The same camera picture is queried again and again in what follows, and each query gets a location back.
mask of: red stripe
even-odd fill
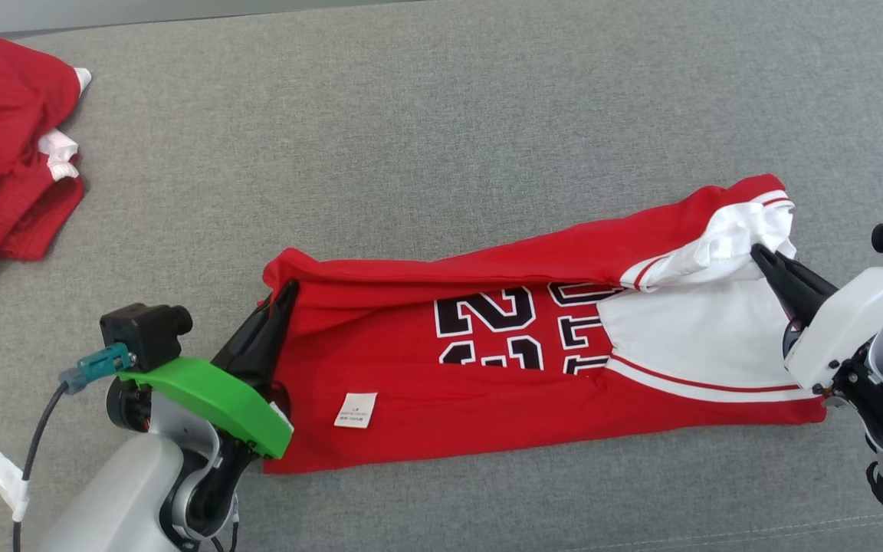
[[[645,276],[645,272],[651,269],[652,265],[656,265],[656,263],[663,261],[663,259],[665,259],[665,256],[652,259],[652,262],[649,262],[649,264],[647,264],[642,270],[638,272],[638,276],[635,276],[635,282],[632,283],[632,287],[638,290],[638,283],[642,282],[642,277]]]
[[[767,207],[767,206],[770,206],[772,203],[778,203],[778,202],[789,202],[789,198],[770,199],[770,200],[768,200],[768,202],[763,203],[763,205],[765,205]]]
[[[701,383],[698,381],[690,381],[686,379],[680,379],[677,377],[655,373],[655,371],[647,370],[642,366],[639,366],[635,363],[630,363],[630,361],[623,359],[622,356],[617,356],[617,354],[612,355],[613,359],[620,361],[620,363],[625,364],[630,368],[635,368],[635,370],[641,371],[641,373],[647,373],[654,377],[660,378],[660,380],[673,381],[675,383],[682,383],[684,385],[690,385],[691,387],[704,387],[705,389],[715,389],[717,391],[732,391],[736,393],[766,393],[768,391],[792,391],[799,388],[799,385],[778,385],[776,387],[728,387],[726,385],[711,385],[709,383]]]

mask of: teal connector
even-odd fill
[[[77,366],[60,374],[60,381],[66,381],[66,393],[74,395],[84,390],[92,381],[128,370],[134,364],[133,357],[125,343],[114,343],[107,349],[98,350],[97,353],[78,360]]]

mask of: red fabric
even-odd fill
[[[76,71],[0,39],[0,256],[38,259],[84,195],[80,178],[54,182],[39,153],[80,97]]]
[[[295,474],[373,462],[422,460],[649,433],[712,424],[819,422],[818,399],[758,404],[705,402],[657,391],[596,367],[610,353],[604,332],[578,329],[586,345],[563,348],[558,318],[596,316],[593,303],[560,307],[551,283],[569,293],[617,286],[635,263],[700,237],[722,206],[783,189],[771,175],[729,189],[708,186],[690,198],[624,219],[570,229],[442,261],[327,261],[287,249],[264,273],[279,290],[301,283],[276,385],[291,398],[295,426],[287,454],[266,472]],[[472,332],[439,336],[436,301],[486,294],[504,314],[525,287],[536,320],[491,331],[469,315]],[[459,307],[459,314],[469,314]],[[513,338],[540,343],[542,370],[520,370]],[[473,341],[473,361],[439,363],[453,343]],[[484,366],[484,357],[508,366]],[[577,375],[567,357],[588,360]],[[333,425],[346,393],[378,393],[367,429]]]

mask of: red garment with white trim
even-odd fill
[[[87,70],[0,39],[0,256],[42,258],[83,198],[77,144],[56,126],[89,81]]]
[[[754,241],[794,254],[791,207],[762,175],[441,261],[281,252],[264,279],[301,286],[274,377],[295,431],[266,472],[823,420],[782,367],[785,315],[748,256]],[[656,293],[621,292],[633,288]],[[667,312],[640,301],[666,292]],[[366,393],[377,394],[368,426],[334,425],[346,395]]]

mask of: gray fabric surface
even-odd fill
[[[438,1],[24,41],[94,71],[88,194],[0,262],[0,448],[20,461],[99,315],[185,304],[210,356],[282,248],[440,258],[775,172],[843,284],[883,221],[883,2]],[[61,402],[29,546],[126,434]],[[241,550],[883,551],[855,415],[689,429],[241,486]],[[0,503],[0,550],[9,514]]]

